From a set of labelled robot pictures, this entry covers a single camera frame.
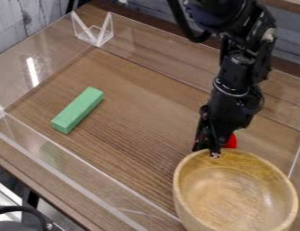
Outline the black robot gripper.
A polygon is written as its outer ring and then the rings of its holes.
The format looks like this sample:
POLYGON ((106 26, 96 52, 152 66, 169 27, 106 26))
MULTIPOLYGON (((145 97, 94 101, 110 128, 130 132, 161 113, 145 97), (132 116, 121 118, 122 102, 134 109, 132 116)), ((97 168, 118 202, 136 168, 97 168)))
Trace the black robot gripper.
POLYGON ((215 87, 211 99, 200 108, 193 151, 209 148, 211 157, 217 159, 233 132, 249 126, 264 103, 259 86, 247 87, 244 92, 229 92, 215 87))

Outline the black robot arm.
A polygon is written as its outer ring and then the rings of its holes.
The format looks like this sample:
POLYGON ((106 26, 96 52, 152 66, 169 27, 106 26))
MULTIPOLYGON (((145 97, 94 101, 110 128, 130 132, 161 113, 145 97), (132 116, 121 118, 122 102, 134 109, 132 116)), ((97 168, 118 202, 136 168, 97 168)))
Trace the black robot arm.
POLYGON ((276 19, 257 0, 168 0, 187 38, 221 39, 220 72, 211 98, 200 109, 193 150, 219 158, 233 133, 251 125, 265 98, 259 83, 268 79, 276 19))

